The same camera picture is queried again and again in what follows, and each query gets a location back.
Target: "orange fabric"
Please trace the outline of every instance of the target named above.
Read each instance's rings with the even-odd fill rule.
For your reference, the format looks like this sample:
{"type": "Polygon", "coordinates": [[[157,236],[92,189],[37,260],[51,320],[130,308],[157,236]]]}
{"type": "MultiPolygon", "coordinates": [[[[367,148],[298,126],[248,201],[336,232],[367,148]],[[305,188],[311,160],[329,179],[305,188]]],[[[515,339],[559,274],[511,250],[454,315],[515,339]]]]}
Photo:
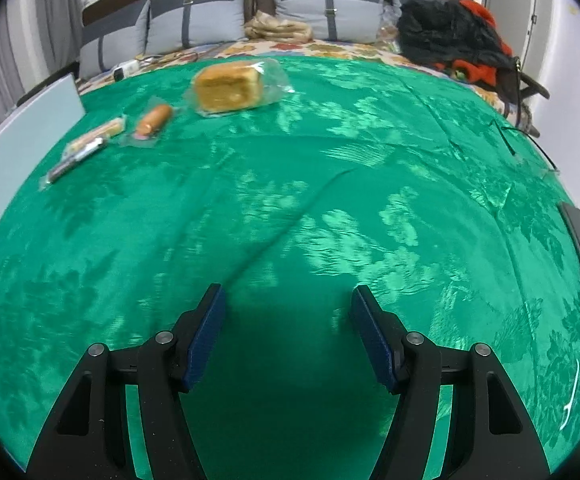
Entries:
{"type": "MultiPolygon", "coordinates": [[[[496,28],[496,20],[492,13],[484,6],[474,2],[473,0],[460,0],[459,3],[470,10],[473,14],[483,18],[487,23],[492,25],[492,27],[496,28]]],[[[508,56],[512,55],[512,49],[503,40],[501,40],[501,50],[503,50],[503,52],[508,56]]],[[[435,63],[435,68],[442,71],[446,66],[443,63],[435,63]]],[[[455,59],[452,62],[452,68],[464,72],[467,81],[470,83],[483,81],[490,86],[496,86],[496,68],[493,66],[474,65],[464,59],[455,59]]]]}

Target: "bed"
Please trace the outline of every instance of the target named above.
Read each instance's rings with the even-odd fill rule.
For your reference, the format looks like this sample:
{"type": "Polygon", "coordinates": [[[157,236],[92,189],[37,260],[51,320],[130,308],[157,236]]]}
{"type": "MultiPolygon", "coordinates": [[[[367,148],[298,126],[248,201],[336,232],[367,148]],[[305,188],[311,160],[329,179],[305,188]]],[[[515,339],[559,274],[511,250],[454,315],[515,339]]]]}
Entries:
{"type": "Polygon", "coordinates": [[[439,345],[490,343],[552,468],[579,441],[580,266],[556,206],[569,198],[497,95],[328,41],[202,45],[80,90],[86,116],[0,222],[0,438],[20,463],[89,344],[143,341],[212,282],[228,318],[182,399],[209,478],[370,477],[396,399],[347,319],[359,283],[439,345]],[[151,96],[180,103],[203,66],[243,56],[276,56],[295,93],[220,118],[183,108],[153,149],[110,146],[39,192],[65,142],[122,114],[132,127],[151,96]]]}

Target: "metal screw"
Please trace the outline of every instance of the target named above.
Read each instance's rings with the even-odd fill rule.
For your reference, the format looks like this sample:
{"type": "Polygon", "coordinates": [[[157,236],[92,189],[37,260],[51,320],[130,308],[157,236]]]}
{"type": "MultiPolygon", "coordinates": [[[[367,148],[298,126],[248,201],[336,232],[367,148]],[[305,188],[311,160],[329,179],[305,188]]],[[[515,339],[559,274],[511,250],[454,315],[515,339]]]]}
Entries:
{"type": "Polygon", "coordinates": [[[483,357],[487,357],[492,353],[492,349],[485,343],[476,343],[476,346],[474,346],[474,351],[483,357]]]}
{"type": "Polygon", "coordinates": [[[90,345],[90,348],[88,348],[88,354],[90,354],[92,357],[96,357],[101,355],[105,349],[106,347],[104,347],[101,343],[94,343],[94,345],[90,345]]]}
{"type": "Polygon", "coordinates": [[[406,335],[406,339],[409,343],[412,343],[413,345],[420,345],[423,343],[423,341],[425,341],[423,334],[420,334],[419,332],[409,332],[406,335]]]}
{"type": "Polygon", "coordinates": [[[163,332],[159,332],[154,338],[157,340],[157,343],[160,345],[165,345],[174,339],[172,332],[168,330],[164,330],[163,332]]]}

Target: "beige cloth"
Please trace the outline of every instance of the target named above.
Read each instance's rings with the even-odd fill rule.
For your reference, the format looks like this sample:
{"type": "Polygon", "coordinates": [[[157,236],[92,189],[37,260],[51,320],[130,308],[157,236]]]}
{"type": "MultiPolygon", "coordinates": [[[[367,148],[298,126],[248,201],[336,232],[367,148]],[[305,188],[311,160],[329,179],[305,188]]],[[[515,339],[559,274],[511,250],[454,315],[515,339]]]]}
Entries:
{"type": "Polygon", "coordinates": [[[312,27],[307,23],[278,20],[261,10],[246,23],[245,29],[251,40],[263,38],[280,43],[308,43],[312,40],[312,27]]]}

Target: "green tablecloth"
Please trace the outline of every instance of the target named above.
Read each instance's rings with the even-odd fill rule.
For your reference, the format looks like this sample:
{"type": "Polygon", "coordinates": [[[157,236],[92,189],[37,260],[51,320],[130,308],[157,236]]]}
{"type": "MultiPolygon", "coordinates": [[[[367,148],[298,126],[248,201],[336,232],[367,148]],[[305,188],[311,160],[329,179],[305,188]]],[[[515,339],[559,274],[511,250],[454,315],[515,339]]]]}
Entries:
{"type": "MultiPolygon", "coordinates": [[[[490,343],[552,467],[580,439],[580,267],[566,194],[460,85],[370,62],[280,58],[296,93],[223,118],[181,112],[154,149],[110,146],[38,190],[65,141],[204,63],[83,98],[87,115],[0,222],[0,437],[25,463],[90,343],[137,344],[222,283],[228,317],[182,399],[211,479],[368,478],[397,400],[347,319],[367,284],[436,344],[490,343]]],[[[148,477],[136,392],[130,424],[148,477]]],[[[427,478],[440,469],[442,392],[427,478]]]]}

